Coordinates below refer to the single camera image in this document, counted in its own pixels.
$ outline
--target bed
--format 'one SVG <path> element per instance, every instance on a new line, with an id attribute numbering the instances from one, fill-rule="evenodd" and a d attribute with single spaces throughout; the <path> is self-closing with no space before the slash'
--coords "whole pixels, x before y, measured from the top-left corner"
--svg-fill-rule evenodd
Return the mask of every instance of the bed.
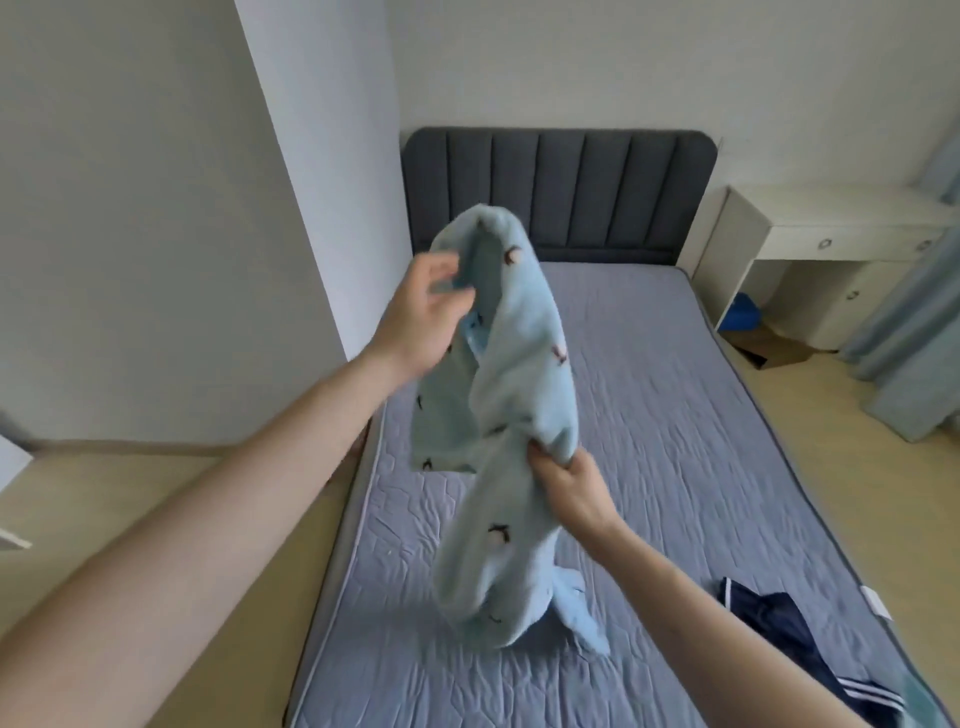
<path id="1" fill-rule="evenodd" d="M 705 587 L 789 592 L 839 675 L 922 686 L 672 267 L 716 159 L 697 132 L 424 129 L 403 152 L 424 250 L 477 202 L 530 232 L 564 321 L 581 437 L 625 519 Z M 474 652 L 430 595 L 441 529 L 468 477 L 407 466 L 413 388 L 372 423 L 285 723 L 343 726 L 698 726 L 612 580 L 586 577 L 609 658 L 548 612 L 517 643 Z"/>

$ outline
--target cardboard box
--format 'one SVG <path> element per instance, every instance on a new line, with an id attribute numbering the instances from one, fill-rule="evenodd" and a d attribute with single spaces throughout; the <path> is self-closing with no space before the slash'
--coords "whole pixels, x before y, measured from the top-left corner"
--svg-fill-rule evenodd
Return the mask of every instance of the cardboard box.
<path id="1" fill-rule="evenodd" d="M 779 336 L 764 324 L 750 331 L 721 331 L 720 335 L 758 369 L 799 364 L 817 352 L 803 342 Z"/>

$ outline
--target forearm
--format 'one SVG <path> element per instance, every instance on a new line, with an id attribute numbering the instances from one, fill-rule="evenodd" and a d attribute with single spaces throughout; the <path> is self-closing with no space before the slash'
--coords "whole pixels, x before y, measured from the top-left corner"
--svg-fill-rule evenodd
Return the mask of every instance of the forearm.
<path id="1" fill-rule="evenodd" d="M 588 550 L 623 590 L 712 728 L 866 725 L 625 524 Z"/>
<path id="2" fill-rule="evenodd" d="M 0 725 L 146 723 L 394 377 L 361 355 L 87 562 L 0 643 Z"/>

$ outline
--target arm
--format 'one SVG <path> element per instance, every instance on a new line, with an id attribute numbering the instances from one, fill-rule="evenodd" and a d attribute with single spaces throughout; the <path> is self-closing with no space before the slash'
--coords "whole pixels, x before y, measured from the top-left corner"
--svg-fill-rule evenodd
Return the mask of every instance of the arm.
<path id="1" fill-rule="evenodd" d="M 631 531 L 588 452 L 567 469 L 529 454 L 558 520 L 619 585 L 709 726 L 866 725 Z"/>
<path id="2" fill-rule="evenodd" d="M 91 558 L 0 643 L 0 725 L 139 726 L 200 655 L 377 406 L 443 356 L 473 291 L 419 255 L 373 341 Z"/>

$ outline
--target desk drawer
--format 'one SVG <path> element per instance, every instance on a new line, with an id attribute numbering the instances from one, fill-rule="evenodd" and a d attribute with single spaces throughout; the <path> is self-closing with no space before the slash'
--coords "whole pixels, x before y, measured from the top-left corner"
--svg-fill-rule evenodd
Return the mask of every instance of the desk drawer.
<path id="1" fill-rule="evenodd" d="M 944 233 L 941 228 L 770 229 L 757 259 L 917 260 Z"/>

